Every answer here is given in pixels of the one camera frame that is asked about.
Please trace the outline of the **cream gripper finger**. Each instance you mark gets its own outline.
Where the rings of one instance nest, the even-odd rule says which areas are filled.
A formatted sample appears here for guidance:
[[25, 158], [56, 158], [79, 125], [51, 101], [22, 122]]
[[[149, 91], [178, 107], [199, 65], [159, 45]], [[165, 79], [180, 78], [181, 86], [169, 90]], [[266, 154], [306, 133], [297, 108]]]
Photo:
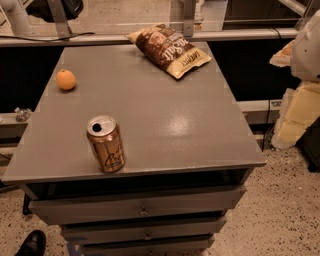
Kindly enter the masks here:
[[281, 50], [274, 54], [269, 63], [277, 67], [290, 67], [291, 66], [291, 55], [295, 41], [292, 40], [286, 44]]
[[271, 144], [285, 149], [294, 146], [320, 117], [320, 84], [303, 81], [297, 89], [288, 88], [279, 113]]

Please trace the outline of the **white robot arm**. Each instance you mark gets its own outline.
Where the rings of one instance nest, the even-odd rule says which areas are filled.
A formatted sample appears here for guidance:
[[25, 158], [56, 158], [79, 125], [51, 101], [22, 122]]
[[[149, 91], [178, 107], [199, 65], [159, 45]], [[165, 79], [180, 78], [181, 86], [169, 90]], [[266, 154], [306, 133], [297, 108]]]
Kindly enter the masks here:
[[287, 89], [283, 95], [271, 138], [275, 148], [289, 148], [320, 117], [320, 10], [269, 63], [289, 67], [291, 74], [301, 80], [295, 90]]

